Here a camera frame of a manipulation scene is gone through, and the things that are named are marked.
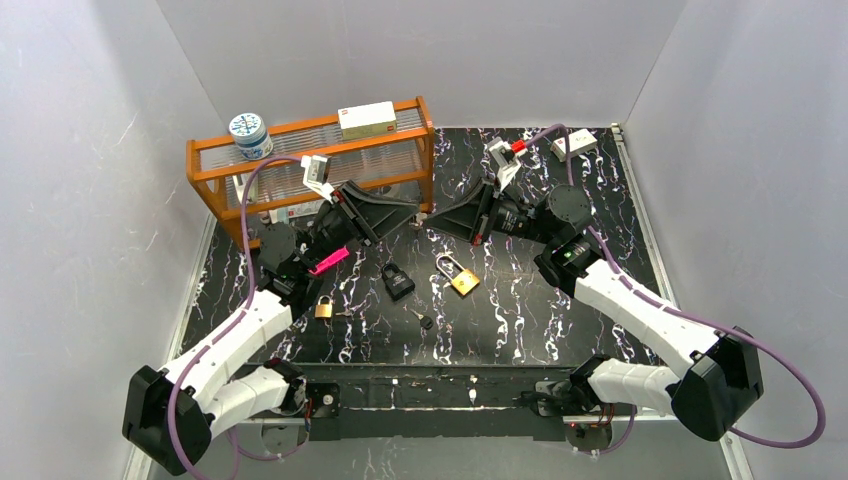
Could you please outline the silver key bunch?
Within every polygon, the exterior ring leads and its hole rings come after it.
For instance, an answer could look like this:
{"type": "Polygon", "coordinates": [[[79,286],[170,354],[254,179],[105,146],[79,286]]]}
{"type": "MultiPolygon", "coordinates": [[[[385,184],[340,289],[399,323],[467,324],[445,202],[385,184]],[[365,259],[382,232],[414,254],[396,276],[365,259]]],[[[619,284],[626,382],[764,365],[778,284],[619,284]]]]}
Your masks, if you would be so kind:
{"type": "Polygon", "coordinates": [[[428,214],[419,212],[410,220],[409,226],[415,231],[420,231],[424,228],[424,222],[427,220],[428,214]]]}

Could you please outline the long shackle brass padlock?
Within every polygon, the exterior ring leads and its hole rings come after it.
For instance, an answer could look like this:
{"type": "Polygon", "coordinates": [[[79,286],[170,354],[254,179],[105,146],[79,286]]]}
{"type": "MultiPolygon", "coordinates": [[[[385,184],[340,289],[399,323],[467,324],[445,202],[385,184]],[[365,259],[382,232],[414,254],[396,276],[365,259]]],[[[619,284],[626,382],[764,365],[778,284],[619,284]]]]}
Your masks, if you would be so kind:
{"type": "Polygon", "coordinates": [[[442,253],[437,255],[435,266],[448,279],[451,287],[461,297],[466,297],[480,285],[480,279],[450,254],[442,253]]]}

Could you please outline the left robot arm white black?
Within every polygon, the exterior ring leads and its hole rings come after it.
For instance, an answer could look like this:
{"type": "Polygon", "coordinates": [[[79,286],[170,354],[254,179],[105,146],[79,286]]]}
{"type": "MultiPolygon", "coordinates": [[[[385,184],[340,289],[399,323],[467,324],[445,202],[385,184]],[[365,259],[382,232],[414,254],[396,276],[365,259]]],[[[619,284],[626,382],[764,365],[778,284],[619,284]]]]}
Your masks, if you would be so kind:
{"type": "Polygon", "coordinates": [[[347,181],[323,201],[310,227],[275,223],[261,231],[261,276],[247,299],[186,353],[131,377],[123,437],[169,473],[198,477],[195,466],[218,435],[263,411],[303,412],[305,378],[289,362],[267,361],[241,378],[237,371],[317,303],[320,262],[352,242],[381,242],[418,211],[413,202],[347,181]]]}

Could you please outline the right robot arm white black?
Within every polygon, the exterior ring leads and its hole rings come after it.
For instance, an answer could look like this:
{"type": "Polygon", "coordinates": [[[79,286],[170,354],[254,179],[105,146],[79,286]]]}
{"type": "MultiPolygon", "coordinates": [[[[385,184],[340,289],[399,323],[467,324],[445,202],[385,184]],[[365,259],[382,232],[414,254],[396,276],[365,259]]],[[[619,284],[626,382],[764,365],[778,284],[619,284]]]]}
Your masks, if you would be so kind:
{"type": "Polygon", "coordinates": [[[589,410],[626,403],[671,414],[696,436],[717,441],[762,396],[757,350],[743,330],[722,332],[679,317],[661,298],[639,288],[591,234],[585,193],[559,185],[536,205],[479,179],[456,204],[429,216],[424,226],[472,245],[493,232],[531,240],[543,250],[533,259],[545,281],[601,312],[649,347],[659,366],[631,364],[597,354],[568,380],[544,394],[589,410]]]}

